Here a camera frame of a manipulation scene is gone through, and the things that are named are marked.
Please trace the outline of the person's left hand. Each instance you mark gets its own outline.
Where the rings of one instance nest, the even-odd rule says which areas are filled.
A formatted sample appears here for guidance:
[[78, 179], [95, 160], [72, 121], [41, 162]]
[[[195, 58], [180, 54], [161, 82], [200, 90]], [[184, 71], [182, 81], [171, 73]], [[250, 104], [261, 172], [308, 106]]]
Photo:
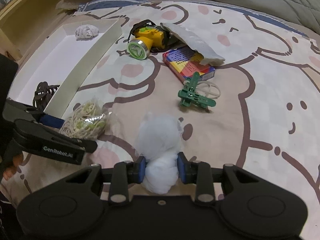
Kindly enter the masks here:
[[5, 180], [9, 180], [12, 178], [15, 173], [17, 172], [17, 168], [21, 165], [23, 162], [23, 153], [14, 156], [12, 159], [12, 165], [10, 167], [7, 167], [3, 172], [3, 178]]

